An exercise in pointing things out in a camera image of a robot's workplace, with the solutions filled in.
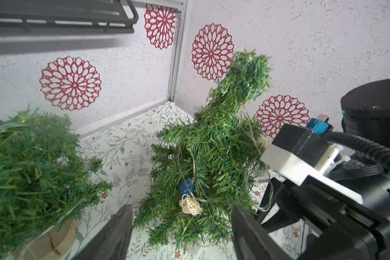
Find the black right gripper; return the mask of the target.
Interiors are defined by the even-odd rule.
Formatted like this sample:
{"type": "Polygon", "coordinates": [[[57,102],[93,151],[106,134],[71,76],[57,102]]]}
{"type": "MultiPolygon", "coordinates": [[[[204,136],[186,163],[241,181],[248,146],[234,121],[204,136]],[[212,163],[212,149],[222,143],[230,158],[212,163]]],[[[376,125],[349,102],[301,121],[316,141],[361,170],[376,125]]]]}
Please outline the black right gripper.
{"type": "Polygon", "coordinates": [[[330,128],[284,125],[262,161],[271,179],[255,219],[267,232],[303,220],[317,236],[302,260],[390,260],[390,148],[330,128]]]}

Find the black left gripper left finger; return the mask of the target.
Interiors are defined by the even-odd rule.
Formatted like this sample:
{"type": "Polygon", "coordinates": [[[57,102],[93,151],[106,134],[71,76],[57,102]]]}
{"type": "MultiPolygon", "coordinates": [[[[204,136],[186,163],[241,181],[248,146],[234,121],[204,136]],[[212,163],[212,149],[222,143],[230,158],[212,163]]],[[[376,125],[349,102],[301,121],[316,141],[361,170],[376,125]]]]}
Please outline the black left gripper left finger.
{"type": "Polygon", "coordinates": [[[133,232],[133,206],[123,205],[73,260],[125,260],[133,232]]]}

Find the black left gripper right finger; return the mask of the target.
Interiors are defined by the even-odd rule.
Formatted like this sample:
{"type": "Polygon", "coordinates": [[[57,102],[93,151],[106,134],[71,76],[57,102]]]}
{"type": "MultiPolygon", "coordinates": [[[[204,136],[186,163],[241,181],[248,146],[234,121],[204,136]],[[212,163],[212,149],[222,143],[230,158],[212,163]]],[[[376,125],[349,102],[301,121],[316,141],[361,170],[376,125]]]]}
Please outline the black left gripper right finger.
{"type": "Polygon", "coordinates": [[[239,205],[234,205],[231,210],[231,227],[238,260],[291,259],[250,213],[239,205]]]}

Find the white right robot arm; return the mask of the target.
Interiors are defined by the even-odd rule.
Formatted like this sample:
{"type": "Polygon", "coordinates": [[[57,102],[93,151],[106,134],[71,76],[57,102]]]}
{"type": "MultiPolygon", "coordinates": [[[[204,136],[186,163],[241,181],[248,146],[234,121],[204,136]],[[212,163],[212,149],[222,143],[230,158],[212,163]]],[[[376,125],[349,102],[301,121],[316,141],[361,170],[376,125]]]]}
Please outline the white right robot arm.
{"type": "Polygon", "coordinates": [[[273,178],[264,200],[279,211],[257,221],[270,233],[303,220],[302,260],[390,260],[390,79],[341,98],[342,132],[328,117],[286,124],[261,159],[273,178]]]}

